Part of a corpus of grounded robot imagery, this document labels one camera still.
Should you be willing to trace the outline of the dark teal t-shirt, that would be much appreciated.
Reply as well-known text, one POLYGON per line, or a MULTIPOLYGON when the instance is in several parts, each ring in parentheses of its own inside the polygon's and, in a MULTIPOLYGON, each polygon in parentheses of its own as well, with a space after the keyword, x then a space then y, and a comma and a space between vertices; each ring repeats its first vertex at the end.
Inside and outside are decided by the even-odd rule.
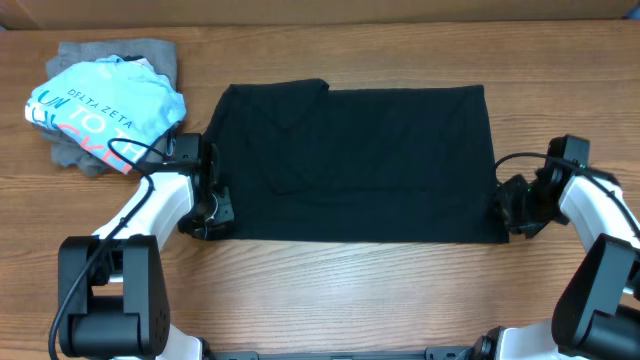
POLYGON ((234 236, 501 244, 482 86, 335 90, 232 85, 204 134, 234 236))

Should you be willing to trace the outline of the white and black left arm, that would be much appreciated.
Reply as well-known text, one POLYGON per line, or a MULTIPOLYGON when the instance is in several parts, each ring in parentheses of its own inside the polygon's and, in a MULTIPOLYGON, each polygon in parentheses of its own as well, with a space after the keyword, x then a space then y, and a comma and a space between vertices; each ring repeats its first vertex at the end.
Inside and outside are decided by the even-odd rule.
POLYGON ((172 136, 159 161, 133 167, 141 181, 120 212, 59 248, 58 310, 48 335, 52 359, 213 356, 206 340, 172 324, 160 251, 174 230, 213 241, 233 229, 218 147, 198 133, 172 136))

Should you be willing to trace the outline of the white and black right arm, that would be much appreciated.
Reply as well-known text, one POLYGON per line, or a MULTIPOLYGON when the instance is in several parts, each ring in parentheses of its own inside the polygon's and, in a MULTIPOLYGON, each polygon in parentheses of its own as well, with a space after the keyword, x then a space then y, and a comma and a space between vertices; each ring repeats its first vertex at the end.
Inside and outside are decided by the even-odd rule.
POLYGON ((589 166, 589 152, 586 139, 556 137, 533 181, 515 175, 498 185, 497 212, 510 233, 531 238, 551 222, 571 224, 585 257, 550 320, 494 328, 465 358, 638 359, 639 312, 621 298, 639 295, 639 222, 614 175, 589 166))

